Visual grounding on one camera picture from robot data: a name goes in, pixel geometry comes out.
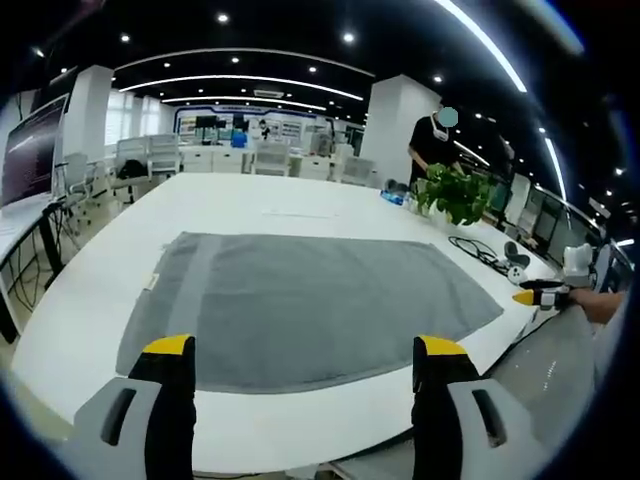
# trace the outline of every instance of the white table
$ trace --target white table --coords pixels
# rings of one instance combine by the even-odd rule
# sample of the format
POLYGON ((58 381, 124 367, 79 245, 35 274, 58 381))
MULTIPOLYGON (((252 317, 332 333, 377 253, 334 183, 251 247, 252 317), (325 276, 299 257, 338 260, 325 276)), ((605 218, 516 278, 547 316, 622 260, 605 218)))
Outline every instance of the white table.
MULTIPOLYGON (((67 421, 115 373, 118 346, 163 245, 182 231, 268 233, 432 243, 504 308, 462 340, 480 373, 535 313, 518 289, 452 246, 447 235, 373 189, 287 177, 182 173, 124 211, 63 270, 27 324, 12 370, 67 421)), ((465 228, 501 251, 505 235, 465 228)), ((552 272, 537 259, 530 278, 552 272)), ((284 395, 196 392, 193 468, 280 471, 361 451, 411 426, 411 367, 332 388, 284 395)))

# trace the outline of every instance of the black t-shirt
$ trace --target black t-shirt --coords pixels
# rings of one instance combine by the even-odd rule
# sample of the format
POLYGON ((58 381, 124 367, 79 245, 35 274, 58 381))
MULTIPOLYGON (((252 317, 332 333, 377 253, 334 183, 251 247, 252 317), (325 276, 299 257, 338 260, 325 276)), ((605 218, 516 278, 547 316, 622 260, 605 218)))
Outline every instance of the black t-shirt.
MULTIPOLYGON (((434 117, 434 123, 438 130, 449 133, 449 129, 443 127, 440 122, 434 117)), ((420 158, 422 158, 427 164, 432 165, 434 163, 441 163, 450 167, 456 160, 453 152, 453 143, 451 138, 445 142, 435 137, 433 134, 433 124, 431 123, 431 117, 423 117, 416 123, 416 127, 413 130, 413 136, 409 146, 413 148, 420 158)), ((418 165, 413 159, 411 160, 411 182, 413 183, 418 178, 425 178, 426 173, 420 165, 418 165)))

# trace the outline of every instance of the window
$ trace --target window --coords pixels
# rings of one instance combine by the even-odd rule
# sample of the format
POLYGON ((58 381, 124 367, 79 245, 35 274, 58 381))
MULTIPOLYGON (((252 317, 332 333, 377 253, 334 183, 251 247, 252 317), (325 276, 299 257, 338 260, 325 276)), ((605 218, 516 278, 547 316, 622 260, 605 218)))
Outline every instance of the window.
POLYGON ((160 133, 160 101, 151 97, 142 100, 142 119, 140 135, 157 135, 160 133))
POLYGON ((131 137, 133 120, 133 94, 112 90, 109 93, 104 144, 113 145, 131 137))

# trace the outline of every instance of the white chair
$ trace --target white chair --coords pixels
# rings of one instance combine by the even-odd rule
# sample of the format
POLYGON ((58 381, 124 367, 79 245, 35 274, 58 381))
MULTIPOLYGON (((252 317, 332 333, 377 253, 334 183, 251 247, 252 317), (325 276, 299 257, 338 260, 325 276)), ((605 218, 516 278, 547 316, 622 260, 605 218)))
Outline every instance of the white chair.
POLYGON ((342 167, 340 183, 368 187, 371 184, 375 163, 359 157, 348 157, 342 167))
POLYGON ((150 184, 152 180, 151 164, 147 161, 149 137, 136 137, 120 140, 116 147, 116 158, 113 166, 107 171, 107 179, 109 187, 113 192, 113 196, 122 204, 133 203, 135 201, 134 188, 140 185, 150 184), (118 174, 122 172, 127 161, 135 160, 140 162, 144 168, 145 175, 132 178, 118 178, 118 174), (127 189, 129 201, 121 201, 118 199, 118 190, 127 189))
POLYGON ((178 148, 178 135, 151 135, 149 137, 147 161, 152 175, 172 175, 180 173, 182 154, 178 148))
POLYGON ((87 206, 93 202, 97 164, 89 165, 85 154, 74 153, 67 155, 60 167, 65 192, 63 211, 67 216, 69 229, 78 236, 81 222, 91 224, 91 219, 87 216, 87 206))
POLYGON ((328 180, 331 173, 331 164, 328 159, 322 157, 304 157, 300 161, 300 178, 309 180, 328 180))
POLYGON ((251 173, 279 177, 289 176, 289 147, 278 143, 257 143, 251 173))

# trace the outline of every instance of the computer monitor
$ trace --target computer monitor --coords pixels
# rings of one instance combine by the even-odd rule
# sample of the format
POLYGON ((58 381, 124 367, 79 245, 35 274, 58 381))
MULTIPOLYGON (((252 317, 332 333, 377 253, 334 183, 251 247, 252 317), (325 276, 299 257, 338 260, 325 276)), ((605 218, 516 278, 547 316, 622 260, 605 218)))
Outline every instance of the computer monitor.
POLYGON ((53 164, 67 95, 33 112, 7 138, 2 206, 52 191, 53 164))

